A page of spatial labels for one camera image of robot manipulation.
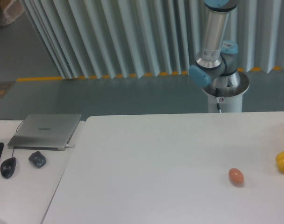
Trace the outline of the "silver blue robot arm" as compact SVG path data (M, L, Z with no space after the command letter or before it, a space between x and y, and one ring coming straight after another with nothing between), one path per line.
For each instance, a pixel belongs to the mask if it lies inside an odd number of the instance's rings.
M216 78L224 75L227 62L221 53L229 13L237 5L237 0L205 0L207 17L200 51L195 63L189 67L190 78L199 86L206 87Z

